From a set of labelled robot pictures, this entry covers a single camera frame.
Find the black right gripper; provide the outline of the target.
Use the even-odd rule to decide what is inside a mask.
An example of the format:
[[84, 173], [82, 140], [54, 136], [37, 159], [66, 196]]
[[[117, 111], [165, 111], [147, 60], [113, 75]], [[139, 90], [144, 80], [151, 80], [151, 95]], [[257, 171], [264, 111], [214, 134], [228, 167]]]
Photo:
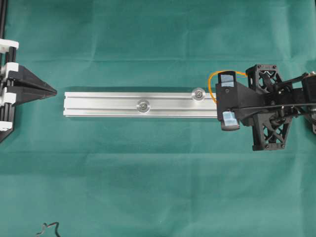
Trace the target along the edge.
[[264, 95], [265, 108], [253, 116], [255, 151], [282, 150], [293, 118], [306, 116], [306, 74], [282, 80], [275, 65], [255, 65], [246, 71], [248, 87]]

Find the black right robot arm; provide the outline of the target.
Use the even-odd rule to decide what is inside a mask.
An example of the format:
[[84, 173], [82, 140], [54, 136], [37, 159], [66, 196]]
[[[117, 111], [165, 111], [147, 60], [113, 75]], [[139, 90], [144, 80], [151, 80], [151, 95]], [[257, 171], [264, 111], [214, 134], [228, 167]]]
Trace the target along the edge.
[[304, 116], [316, 123], [315, 73], [282, 80], [275, 65], [257, 64], [246, 74], [249, 88], [259, 96], [250, 107], [254, 151], [284, 149], [293, 118]]

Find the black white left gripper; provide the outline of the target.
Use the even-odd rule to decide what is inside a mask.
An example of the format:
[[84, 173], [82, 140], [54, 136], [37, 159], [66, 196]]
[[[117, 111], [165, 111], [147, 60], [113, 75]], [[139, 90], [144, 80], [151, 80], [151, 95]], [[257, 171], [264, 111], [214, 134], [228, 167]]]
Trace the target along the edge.
[[[14, 131], [14, 106], [57, 94], [48, 83], [16, 63], [18, 48], [19, 42], [0, 39], [0, 55], [4, 55], [4, 65], [0, 66], [0, 142]], [[14, 86], [13, 81], [22, 86]]]

